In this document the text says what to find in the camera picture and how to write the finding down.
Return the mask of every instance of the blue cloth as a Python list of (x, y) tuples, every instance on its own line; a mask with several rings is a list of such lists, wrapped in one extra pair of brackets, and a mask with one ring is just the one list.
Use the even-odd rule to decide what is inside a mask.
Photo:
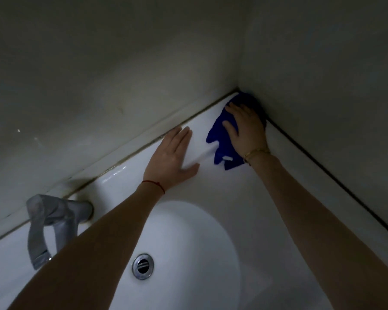
[[(252, 95), (249, 95), (248, 93), (239, 93), (238, 95), (234, 96), (227, 104), (230, 102), (233, 102), (236, 105), (244, 104), (250, 109), (253, 109), (257, 115), (259, 115), (264, 128), (266, 128), (266, 114), (264, 109), (261, 107), (259, 101), (257, 101)], [(232, 161), (224, 160), (224, 169), (229, 170), (244, 164), (244, 161), (243, 158), (239, 156), (234, 150), (227, 130), (222, 125), (223, 121), (229, 121), (237, 130), (237, 132), (239, 131), (234, 116), (223, 109), (220, 116), (214, 122), (213, 127), (208, 132), (206, 141), (207, 143), (218, 141), (218, 149), (214, 155), (214, 164), (220, 164), (221, 161), (223, 161), (223, 157), (230, 157), (233, 159)]]

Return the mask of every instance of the white wall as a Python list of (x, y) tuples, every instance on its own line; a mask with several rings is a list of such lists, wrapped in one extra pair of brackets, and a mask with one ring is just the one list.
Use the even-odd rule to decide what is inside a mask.
[(248, 6), (0, 0), (0, 235), (235, 88)]
[(239, 81), (388, 223), (388, 0), (254, 0)]

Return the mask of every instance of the sink drain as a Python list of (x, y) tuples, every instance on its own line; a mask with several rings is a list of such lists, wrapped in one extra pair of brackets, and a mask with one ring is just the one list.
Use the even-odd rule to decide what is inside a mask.
[(146, 253), (135, 258), (132, 264), (132, 273), (137, 279), (147, 279), (154, 271), (154, 260)]

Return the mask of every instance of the faucet handle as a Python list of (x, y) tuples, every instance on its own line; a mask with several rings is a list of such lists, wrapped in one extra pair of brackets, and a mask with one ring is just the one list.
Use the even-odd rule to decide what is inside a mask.
[(78, 234), (78, 224), (90, 219), (93, 206), (87, 201), (73, 201), (47, 195), (35, 195), (26, 202), (30, 218), (27, 241), (33, 268), (38, 270), (52, 258), (47, 249), (44, 226), (52, 225), (56, 236), (56, 250), (59, 252)]

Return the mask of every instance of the sink basin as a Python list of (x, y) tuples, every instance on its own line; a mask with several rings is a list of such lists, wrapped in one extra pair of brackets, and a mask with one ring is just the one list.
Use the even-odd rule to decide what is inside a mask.
[[(145, 280), (132, 273), (142, 253), (155, 264)], [(110, 309), (234, 310), (239, 295), (239, 260), (226, 231), (197, 206), (168, 201), (151, 212)]]

